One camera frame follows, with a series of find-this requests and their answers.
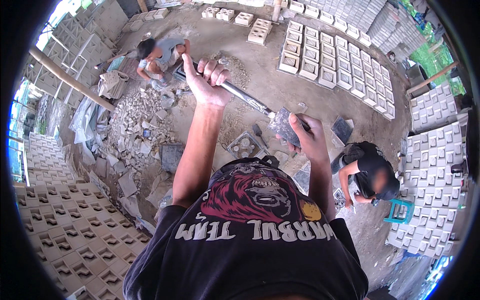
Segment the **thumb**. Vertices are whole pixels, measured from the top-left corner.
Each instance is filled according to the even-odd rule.
[[[293,131],[299,137],[300,143],[302,143],[302,141],[305,141],[306,139],[311,138],[311,136],[303,128],[303,125],[301,124],[299,118],[293,112],[291,112],[288,116],[288,122],[290,123]]]
[[[183,58],[183,70],[185,71],[187,80],[191,80],[197,76],[197,70],[193,67],[192,58],[187,53],[183,53],[181,57]]]

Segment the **gray shirt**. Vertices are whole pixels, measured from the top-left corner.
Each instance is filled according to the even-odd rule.
[[[172,56],[173,49],[177,45],[185,45],[185,40],[183,38],[164,38],[161,40],[157,40],[155,42],[155,46],[162,49],[162,57],[156,58],[160,64],[165,64],[170,60]],[[139,68],[145,68],[147,66],[146,60],[140,60],[138,64]]]

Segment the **vegetation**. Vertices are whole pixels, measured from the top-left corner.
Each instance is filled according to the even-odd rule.
[[[409,0],[401,0],[401,2],[412,16],[417,14],[417,11],[410,4]],[[437,43],[430,23],[427,23],[425,25],[425,29],[423,30],[419,26],[417,26],[417,29],[422,32],[427,42],[415,50],[410,55],[410,59],[421,64],[427,75],[430,77],[451,64],[453,62],[453,58],[445,43],[442,43],[437,49],[429,52],[429,49]],[[450,76],[443,75],[433,82],[436,85],[440,85],[445,81],[448,81],[450,84],[450,88],[452,89],[452,93],[454,95],[465,93],[465,88],[463,87],[459,77],[450,78]]]

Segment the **hair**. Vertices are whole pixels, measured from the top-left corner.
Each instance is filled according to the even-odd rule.
[[[153,48],[155,47],[155,40],[149,38],[145,41],[140,42],[137,46],[138,56],[141,60],[144,60],[150,53],[152,53]]]

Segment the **glove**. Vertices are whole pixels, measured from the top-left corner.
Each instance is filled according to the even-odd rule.
[[[150,78],[149,83],[152,85],[152,88],[154,88],[157,91],[160,91],[162,88],[167,86],[167,81],[165,80],[165,78],[162,78],[162,79],[164,82],[158,79]]]

